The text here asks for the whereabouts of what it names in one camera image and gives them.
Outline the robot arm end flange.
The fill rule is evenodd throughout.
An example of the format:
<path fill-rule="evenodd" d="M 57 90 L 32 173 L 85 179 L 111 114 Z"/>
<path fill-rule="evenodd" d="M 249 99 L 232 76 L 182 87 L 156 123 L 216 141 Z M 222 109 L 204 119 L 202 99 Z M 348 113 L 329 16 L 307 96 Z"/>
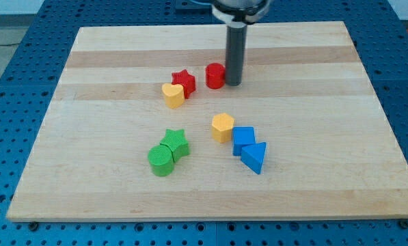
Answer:
<path fill-rule="evenodd" d="M 223 23 L 253 25 L 269 11 L 273 0 L 213 0 L 212 13 Z"/>

